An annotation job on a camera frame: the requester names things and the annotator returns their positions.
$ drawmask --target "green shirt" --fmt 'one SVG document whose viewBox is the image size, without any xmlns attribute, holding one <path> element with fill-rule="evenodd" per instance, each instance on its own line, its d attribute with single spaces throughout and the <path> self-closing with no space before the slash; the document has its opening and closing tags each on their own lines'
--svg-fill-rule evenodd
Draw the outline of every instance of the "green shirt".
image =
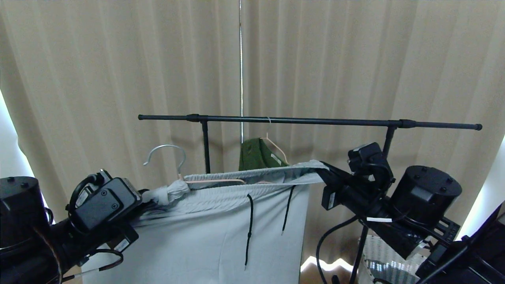
<svg viewBox="0 0 505 284">
<path fill-rule="evenodd" d="M 240 146 L 239 171 L 289 166 L 275 155 L 261 138 L 244 141 Z"/>
</svg>

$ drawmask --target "clothes rack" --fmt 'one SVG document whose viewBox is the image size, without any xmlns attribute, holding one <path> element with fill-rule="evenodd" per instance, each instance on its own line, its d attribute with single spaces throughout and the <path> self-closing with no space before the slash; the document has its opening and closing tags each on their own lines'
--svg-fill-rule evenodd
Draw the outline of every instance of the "clothes rack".
<svg viewBox="0 0 505 284">
<path fill-rule="evenodd" d="M 204 134 L 204 155 L 206 173 L 211 172 L 211 162 L 209 154 L 209 121 L 220 122 L 252 122 L 252 123 L 287 123 L 287 124 L 314 124 L 314 125 L 354 125 L 354 126 L 383 126 L 387 127 L 386 138 L 382 152 L 387 158 L 394 132 L 398 128 L 446 128 L 446 129 L 472 129 L 481 130 L 482 124 L 469 123 L 446 123 L 446 122 L 424 122 L 410 119 L 398 120 L 369 120 L 369 119 L 327 119 L 327 118 L 293 118 L 293 117 L 258 117 L 258 116 L 211 116 L 200 114 L 189 115 L 138 115 L 139 120 L 185 120 L 189 122 L 201 123 L 201 130 Z M 361 254 L 365 246 L 368 227 L 363 226 L 361 239 L 358 246 L 354 267 L 352 269 L 349 283 L 354 283 L 361 261 Z"/>
</svg>

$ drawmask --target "curtain fold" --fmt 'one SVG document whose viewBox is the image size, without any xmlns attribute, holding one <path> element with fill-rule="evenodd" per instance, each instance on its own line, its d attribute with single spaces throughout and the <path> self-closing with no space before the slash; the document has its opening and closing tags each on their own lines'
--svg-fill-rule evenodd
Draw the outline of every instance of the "curtain fold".
<svg viewBox="0 0 505 284">
<path fill-rule="evenodd" d="M 154 188 L 204 173 L 201 126 L 138 114 L 240 115 L 238 2 L 0 3 L 0 88 L 57 220 L 101 168 Z M 212 171 L 238 167 L 240 125 L 209 124 Z"/>
<path fill-rule="evenodd" d="M 241 11 L 244 115 L 482 123 L 482 131 L 399 129 L 389 154 L 397 179 L 414 164 L 454 176 L 463 194 L 447 216 L 463 224 L 505 132 L 504 3 L 246 1 Z M 265 131 L 244 127 L 246 138 Z M 269 131 L 291 163 L 314 158 L 345 170 L 348 150 L 383 145 L 385 133 L 286 124 Z M 303 259 L 352 216 L 343 207 L 325 212 L 320 198 L 321 189 L 312 192 Z M 335 232 L 324 260 L 349 256 L 360 231 L 356 223 Z"/>
</svg>

